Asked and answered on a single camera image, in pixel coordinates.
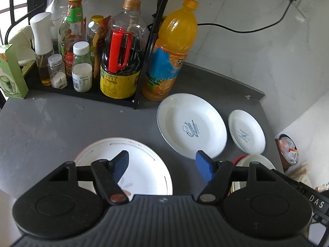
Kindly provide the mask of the large white Sweet plate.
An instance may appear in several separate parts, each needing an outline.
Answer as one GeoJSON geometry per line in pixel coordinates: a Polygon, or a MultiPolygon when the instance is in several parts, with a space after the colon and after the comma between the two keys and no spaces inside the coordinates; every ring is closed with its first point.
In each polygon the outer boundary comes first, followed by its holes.
{"type": "Polygon", "coordinates": [[[216,158],[226,146],[223,118],[210,103],[196,95],[178,93],[164,99],[157,109],[157,124],[171,148],[192,160],[199,150],[216,158]]]}

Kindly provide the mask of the white spray oil bottle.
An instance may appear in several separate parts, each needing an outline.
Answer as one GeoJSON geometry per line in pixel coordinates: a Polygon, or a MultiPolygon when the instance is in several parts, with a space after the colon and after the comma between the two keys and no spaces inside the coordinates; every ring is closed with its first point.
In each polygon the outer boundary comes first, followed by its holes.
{"type": "Polygon", "coordinates": [[[36,64],[41,82],[50,86],[51,80],[48,71],[48,58],[54,54],[51,27],[51,13],[39,13],[30,19],[30,26],[34,36],[36,64]]]}

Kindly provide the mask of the white plate with flower motif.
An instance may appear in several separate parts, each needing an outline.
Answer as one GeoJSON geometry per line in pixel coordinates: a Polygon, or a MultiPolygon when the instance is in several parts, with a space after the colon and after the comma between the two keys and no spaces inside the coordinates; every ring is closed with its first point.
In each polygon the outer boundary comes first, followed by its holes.
{"type": "Polygon", "coordinates": [[[155,151],[128,138],[106,138],[84,148],[74,159],[77,166],[89,166],[99,159],[112,160],[121,151],[129,153],[129,165],[118,182],[131,200],[134,195],[172,195],[171,175],[155,151]]]}

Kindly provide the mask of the large dark soy sauce bottle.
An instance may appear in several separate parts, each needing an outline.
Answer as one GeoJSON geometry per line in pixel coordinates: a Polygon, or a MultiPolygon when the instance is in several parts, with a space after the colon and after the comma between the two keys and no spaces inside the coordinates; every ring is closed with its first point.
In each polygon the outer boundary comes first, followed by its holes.
{"type": "Polygon", "coordinates": [[[108,22],[100,89],[112,99],[127,99],[136,92],[147,43],[147,26],[141,18],[140,6],[140,0],[124,0],[121,13],[108,22]]]}

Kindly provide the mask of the green tissue box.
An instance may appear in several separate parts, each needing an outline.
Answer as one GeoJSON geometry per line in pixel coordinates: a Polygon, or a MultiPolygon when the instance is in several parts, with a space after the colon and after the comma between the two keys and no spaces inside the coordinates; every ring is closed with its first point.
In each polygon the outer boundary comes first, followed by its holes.
{"type": "Polygon", "coordinates": [[[14,44],[1,45],[1,91],[6,97],[25,98],[28,87],[24,76],[35,61],[32,49],[14,44]]]}

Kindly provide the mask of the small glass salt shaker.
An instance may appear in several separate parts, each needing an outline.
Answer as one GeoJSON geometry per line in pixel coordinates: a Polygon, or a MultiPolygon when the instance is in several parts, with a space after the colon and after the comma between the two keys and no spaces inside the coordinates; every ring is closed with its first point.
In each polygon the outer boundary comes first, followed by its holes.
{"type": "Polygon", "coordinates": [[[60,54],[48,58],[48,72],[53,88],[63,89],[67,86],[65,64],[60,54]]]}

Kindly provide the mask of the red cap clear bottle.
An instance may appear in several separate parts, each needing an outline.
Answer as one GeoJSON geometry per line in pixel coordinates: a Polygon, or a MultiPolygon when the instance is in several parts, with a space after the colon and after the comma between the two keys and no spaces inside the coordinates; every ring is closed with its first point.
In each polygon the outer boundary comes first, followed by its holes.
{"type": "Polygon", "coordinates": [[[52,26],[51,31],[51,41],[53,44],[53,49],[56,54],[61,53],[60,47],[60,27],[61,21],[66,15],[67,5],[65,0],[52,0],[48,5],[46,12],[51,13],[52,26]]]}

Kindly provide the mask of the red and black bowl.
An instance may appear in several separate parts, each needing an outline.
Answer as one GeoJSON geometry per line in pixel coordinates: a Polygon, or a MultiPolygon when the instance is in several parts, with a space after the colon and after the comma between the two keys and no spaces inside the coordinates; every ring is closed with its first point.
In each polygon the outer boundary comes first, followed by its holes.
{"type": "Polygon", "coordinates": [[[238,163],[240,160],[242,160],[243,158],[245,158],[245,157],[247,157],[247,156],[248,156],[248,155],[245,154],[245,155],[242,155],[242,156],[238,157],[237,159],[235,159],[235,160],[233,161],[233,164],[236,166],[237,163],[238,163]]]}

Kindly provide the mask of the white cap seasoning jar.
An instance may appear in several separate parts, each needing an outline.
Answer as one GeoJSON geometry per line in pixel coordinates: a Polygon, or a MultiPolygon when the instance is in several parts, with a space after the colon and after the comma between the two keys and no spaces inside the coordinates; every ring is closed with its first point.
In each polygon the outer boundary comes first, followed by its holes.
{"type": "Polygon", "coordinates": [[[79,41],[73,45],[72,78],[74,89],[84,93],[92,88],[93,67],[90,60],[89,43],[79,41]]]}

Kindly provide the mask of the brown trash bin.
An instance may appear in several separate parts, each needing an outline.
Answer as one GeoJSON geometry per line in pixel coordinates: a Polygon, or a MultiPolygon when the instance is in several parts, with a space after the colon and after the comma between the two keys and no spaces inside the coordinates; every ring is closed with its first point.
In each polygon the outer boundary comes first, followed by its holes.
{"type": "Polygon", "coordinates": [[[299,161],[299,152],[291,137],[280,134],[275,139],[284,172],[299,161]]]}

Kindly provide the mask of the yellow cap brown bottle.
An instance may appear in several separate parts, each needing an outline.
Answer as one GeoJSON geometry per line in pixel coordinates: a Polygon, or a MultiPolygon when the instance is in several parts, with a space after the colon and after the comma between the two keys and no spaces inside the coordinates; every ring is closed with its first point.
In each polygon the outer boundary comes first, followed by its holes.
{"type": "Polygon", "coordinates": [[[103,17],[93,15],[88,24],[87,39],[90,45],[90,59],[93,67],[93,78],[100,74],[100,59],[102,55],[102,43],[108,33],[108,23],[112,16],[103,17]]]}

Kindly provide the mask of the orange juice bottle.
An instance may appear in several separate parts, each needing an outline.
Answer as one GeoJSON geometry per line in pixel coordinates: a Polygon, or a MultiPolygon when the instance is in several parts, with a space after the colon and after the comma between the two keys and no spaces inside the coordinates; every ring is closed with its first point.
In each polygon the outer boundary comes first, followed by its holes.
{"type": "Polygon", "coordinates": [[[184,0],[181,9],[170,13],[161,24],[141,87],[148,100],[162,101],[175,83],[197,37],[197,8],[197,1],[184,0]]]}

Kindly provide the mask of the black metal shelf rack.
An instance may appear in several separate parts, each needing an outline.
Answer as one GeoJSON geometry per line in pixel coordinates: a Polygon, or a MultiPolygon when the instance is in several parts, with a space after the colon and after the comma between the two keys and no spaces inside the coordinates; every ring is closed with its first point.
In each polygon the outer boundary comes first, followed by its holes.
{"type": "MultiPolygon", "coordinates": [[[[28,13],[21,17],[19,20],[15,20],[15,14],[14,14],[14,3],[13,0],[9,0],[9,11],[10,11],[10,17],[11,17],[11,26],[8,28],[6,35],[5,35],[5,43],[8,42],[8,36],[10,31],[20,22],[22,22],[24,19],[31,19],[34,15],[41,13],[46,8],[46,1],[47,0],[27,0],[27,8],[28,13]]],[[[146,72],[147,67],[149,65],[151,52],[153,50],[153,47],[155,46],[156,39],[158,37],[158,32],[160,29],[160,25],[162,22],[162,16],[165,11],[166,5],[168,0],[158,0],[157,1],[157,10],[156,13],[153,14],[153,23],[149,25],[151,28],[149,31],[148,41],[146,44],[146,50],[144,52],[144,56],[141,59],[139,68],[141,69],[141,73],[146,72]]],[[[26,81],[28,88],[30,90],[39,90],[39,91],[45,91],[48,93],[56,93],[61,95],[67,95],[71,97],[79,97],[94,101],[102,101],[105,103],[111,103],[116,105],[122,105],[127,106],[133,109],[137,109],[139,105],[139,97],[140,97],[140,82],[137,82],[137,89],[133,95],[131,95],[128,98],[125,99],[113,99],[105,96],[101,90],[100,90],[100,84],[99,81],[96,81],[93,84],[93,87],[90,91],[86,93],[78,93],[74,90],[73,84],[69,83],[68,87],[64,89],[55,89],[50,86],[44,86],[41,84],[41,81],[36,79],[37,76],[37,66],[32,66],[32,69],[30,72],[27,73],[26,81]]]]}

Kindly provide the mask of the small white Bakery plate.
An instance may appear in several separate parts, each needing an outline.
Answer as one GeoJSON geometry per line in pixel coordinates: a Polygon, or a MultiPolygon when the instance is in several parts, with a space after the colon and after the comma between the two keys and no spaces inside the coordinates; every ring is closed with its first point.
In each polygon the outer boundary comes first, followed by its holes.
{"type": "Polygon", "coordinates": [[[228,118],[228,125],[234,143],[247,154],[262,154],[266,141],[257,120],[249,113],[237,109],[228,118]]]}

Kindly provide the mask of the green label sauce bottle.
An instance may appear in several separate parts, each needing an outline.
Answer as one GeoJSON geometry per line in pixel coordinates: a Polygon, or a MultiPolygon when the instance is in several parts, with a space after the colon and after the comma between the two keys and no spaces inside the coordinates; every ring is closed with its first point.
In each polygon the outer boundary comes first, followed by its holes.
{"type": "Polygon", "coordinates": [[[73,45],[85,40],[85,21],[82,0],[69,0],[66,16],[60,27],[61,54],[65,64],[67,76],[71,77],[73,67],[73,45]]]}

